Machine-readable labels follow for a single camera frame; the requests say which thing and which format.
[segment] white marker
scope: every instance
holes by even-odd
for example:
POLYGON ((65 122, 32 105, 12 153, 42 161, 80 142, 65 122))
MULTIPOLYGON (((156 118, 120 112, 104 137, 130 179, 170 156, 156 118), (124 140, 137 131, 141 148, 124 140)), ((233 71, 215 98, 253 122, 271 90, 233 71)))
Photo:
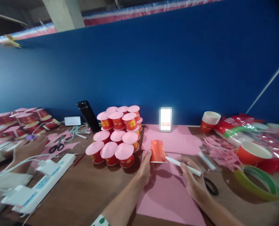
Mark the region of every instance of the white marker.
MULTIPOLYGON (((175 165, 180 166, 180 162, 176 161, 175 159, 172 159, 172 158, 170 158, 170 157, 166 157, 166 159, 167 159, 168 161, 174 163, 175 165)), ((195 174, 196 176, 198 176, 198 177, 201 176, 201 172, 200 172, 199 170, 196 170, 196 169, 194 169, 194 168, 192 168, 192 167, 189 167, 189 166, 187 166, 187 167, 188 167, 189 170, 190 170, 193 174, 195 174)))

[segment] power strip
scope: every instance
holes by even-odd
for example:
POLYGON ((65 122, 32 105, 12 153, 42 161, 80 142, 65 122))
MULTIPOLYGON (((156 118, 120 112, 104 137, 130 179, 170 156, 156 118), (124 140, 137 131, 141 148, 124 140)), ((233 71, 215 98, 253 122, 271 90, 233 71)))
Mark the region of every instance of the power strip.
POLYGON ((30 214, 35 210, 39 203, 54 187, 58 180, 64 175, 68 168, 73 164, 76 156, 74 154, 66 154, 58 162, 58 169, 51 176, 44 176, 34 187, 35 193, 22 206, 14 206, 13 211, 30 214))

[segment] green tape roll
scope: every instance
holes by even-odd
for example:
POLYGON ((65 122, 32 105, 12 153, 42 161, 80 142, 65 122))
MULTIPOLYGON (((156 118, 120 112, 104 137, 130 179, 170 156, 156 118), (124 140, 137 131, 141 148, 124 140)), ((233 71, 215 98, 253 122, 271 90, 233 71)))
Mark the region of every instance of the green tape roll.
POLYGON ((274 201, 279 199, 279 185, 268 173, 251 165, 242 165, 241 168, 243 171, 239 169, 235 170, 234 176, 243 187, 264 201, 274 201), (248 179, 245 173, 258 179, 268 191, 265 191, 254 184, 248 179))

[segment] red pencil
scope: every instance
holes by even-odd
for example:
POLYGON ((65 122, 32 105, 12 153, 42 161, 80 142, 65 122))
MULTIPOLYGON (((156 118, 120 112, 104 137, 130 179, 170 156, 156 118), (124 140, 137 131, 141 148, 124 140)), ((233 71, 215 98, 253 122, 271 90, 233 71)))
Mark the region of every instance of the red pencil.
POLYGON ((73 165, 73 167, 75 167, 75 165, 77 165, 77 163, 83 158, 84 155, 85 155, 85 152, 84 152, 84 154, 78 159, 78 161, 76 161, 76 163, 73 165))

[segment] hand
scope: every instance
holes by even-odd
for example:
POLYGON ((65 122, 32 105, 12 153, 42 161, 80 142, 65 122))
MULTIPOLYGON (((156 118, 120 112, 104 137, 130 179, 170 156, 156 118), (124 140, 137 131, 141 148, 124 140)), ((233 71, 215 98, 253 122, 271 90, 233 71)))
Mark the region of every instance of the hand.
POLYGON ((143 185, 146 186, 149 183, 151 176, 155 173, 160 164, 151 163, 152 151, 150 150, 144 157, 142 164, 137 172, 137 176, 142 180, 143 185))
POLYGON ((34 155, 39 155, 45 149, 48 141, 46 135, 39 135, 35 140, 23 140, 14 150, 13 159, 15 161, 23 161, 34 155))
POLYGON ((176 158, 178 162, 180 162, 180 167, 174 165, 176 170, 178 170, 179 175, 185 175, 187 179, 188 190, 193 199, 200 205, 208 201, 211 197, 208 190, 206 189, 203 174, 199 167, 188 157, 178 157, 176 158), (186 164, 196 170, 201 172, 201 177, 194 176, 186 164))

